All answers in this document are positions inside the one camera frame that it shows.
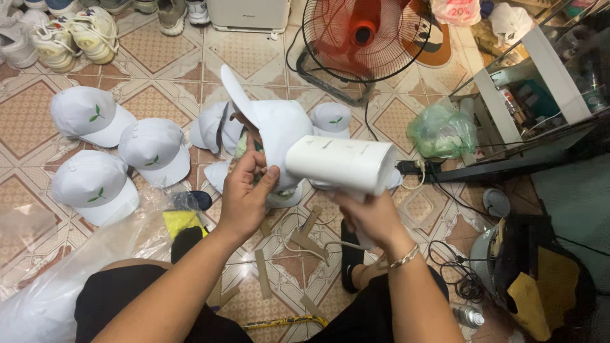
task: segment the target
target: white plastic bag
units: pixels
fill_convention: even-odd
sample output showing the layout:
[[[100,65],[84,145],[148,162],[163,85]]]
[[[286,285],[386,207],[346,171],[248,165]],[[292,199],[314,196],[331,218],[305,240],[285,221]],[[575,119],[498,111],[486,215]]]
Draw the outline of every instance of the white plastic bag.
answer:
[[[180,184],[141,190],[140,204],[128,217],[99,227],[78,249],[42,273],[32,284],[0,303],[1,343],[72,343],[76,339],[76,298],[92,274],[128,258],[170,260],[171,237],[163,211],[196,209],[197,201]]]
[[[441,24],[474,25],[481,20],[479,0],[432,0],[432,14]]]
[[[497,4],[489,15],[493,34],[498,37],[499,48],[502,44],[517,43],[531,29],[533,20],[528,12],[521,7],[511,7],[505,2]]]

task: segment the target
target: shoelace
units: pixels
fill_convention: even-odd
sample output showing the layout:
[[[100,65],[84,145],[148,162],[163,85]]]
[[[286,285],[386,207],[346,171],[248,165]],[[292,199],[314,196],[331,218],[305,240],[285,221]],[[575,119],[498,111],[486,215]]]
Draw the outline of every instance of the shoelace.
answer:
[[[104,42],[104,44],[106,44],[112,50],[112,52],[117,53],[118,46],[119,46],[118,39],[116,40],[115,46],[112,46],[112,44],[110,44],[109,40],[111,40],[113,38],[118,38],[118,35],[113,34],[113,35],[107,36],[107,35],[100,33],[99,30],[97,30],[97,28],[93,28],[93,27],[95,27],[95,23],[89,16],[76,16],[71,20],[70,25],[80,27],[80,28],[84,29],[85,31],[89,31],[92,34],[95,34],[96,36],[99,37],[99,39],[102,42]]]
[[[64,23],[61,23],[58,20],[52,20],[49,22],[49,25],[53,25],[54,27],[60,26],[61,29],[58,30],[67,30],[68,28],[65,26]],[[55,44],[59,44],[61,46],[63,46],[64,48],[66,48],[70,53],[72,53],[72,56],[74,57],[79,57],[80,55],[82,55],[82,50],[79,52],[76,52],[74,50],[72,50],[72,48],[70,48],[68,45],[66,45],[64,42],[61,42],[60,40],[56,40],[53,39],[53,36],[55,33],[57,33],[59,31],[55,31],[55,30],[49,30],[46,26],[41,27],[39,30],[36,30],[36,34],[38,34],[38,36],[40,36],[40,38],[44,39],[44,40],[50,40]]]

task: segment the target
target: electric fan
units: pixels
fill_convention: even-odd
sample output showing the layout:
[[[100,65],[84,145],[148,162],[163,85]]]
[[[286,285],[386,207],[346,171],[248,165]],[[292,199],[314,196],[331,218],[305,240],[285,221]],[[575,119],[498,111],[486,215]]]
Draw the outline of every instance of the electric fan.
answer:
[[[421,53],[431,22],[425,0],[307,0],[305,48],[294,71],[347,104],[364,107],[375,82],[403,71]],[[305,70],[308,57],[319,68]],[[365,84],[365,90],[353,98],[309,73],[315,70]]]

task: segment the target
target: plastic bag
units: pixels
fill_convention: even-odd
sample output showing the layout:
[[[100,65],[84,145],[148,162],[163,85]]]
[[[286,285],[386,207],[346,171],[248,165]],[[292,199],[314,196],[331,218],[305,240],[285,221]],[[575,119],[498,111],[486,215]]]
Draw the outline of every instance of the plastic bag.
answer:
[[[511,7],[505,2],[497,4],[489,16],[492,22],[493,34],[498,37],[496,48],[502,44],[513,45],[529,32],[532,18],[521,7]]]
[[[201,218],[197,201],[180,184],[169,189],[148,186],[139,195],[140,204],[131,215],[99,227],[78,249],[0,303],[0,342],[74,342],[76,298],[89,276],[128,258],[170,260],[172,241],[163,212],[189,210]]]
[[[454,158],[475,151],[476,127],[467,114],[434,103],[409,123],[407,137],[423,157]]]
[[[470,26],[481,20],[479,0],[433,0],[432,13],[441,24]]]

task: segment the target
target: black sock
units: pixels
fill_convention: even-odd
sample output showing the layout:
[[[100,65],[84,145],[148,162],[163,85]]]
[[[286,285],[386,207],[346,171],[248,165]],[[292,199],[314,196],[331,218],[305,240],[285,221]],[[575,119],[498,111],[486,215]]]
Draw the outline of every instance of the black sock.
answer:
[[[192,228],[186,228],[180,231],[180,233],[178,233],[174,239],[174,242],[171,244],[171,263],[176,264],[202,238],[203,233],[201,232],[201,228],[198,226],[193,226]]]
[[[341,221],[341,240],[352,244],[360,244],[356,234],[347,231],[345,219]],[[341,283],[346,291],[353,294],[358,290],[352,282],[351,272],[354,270],[355,266],[364,263],[364,250],[342,245],[341,252]]]

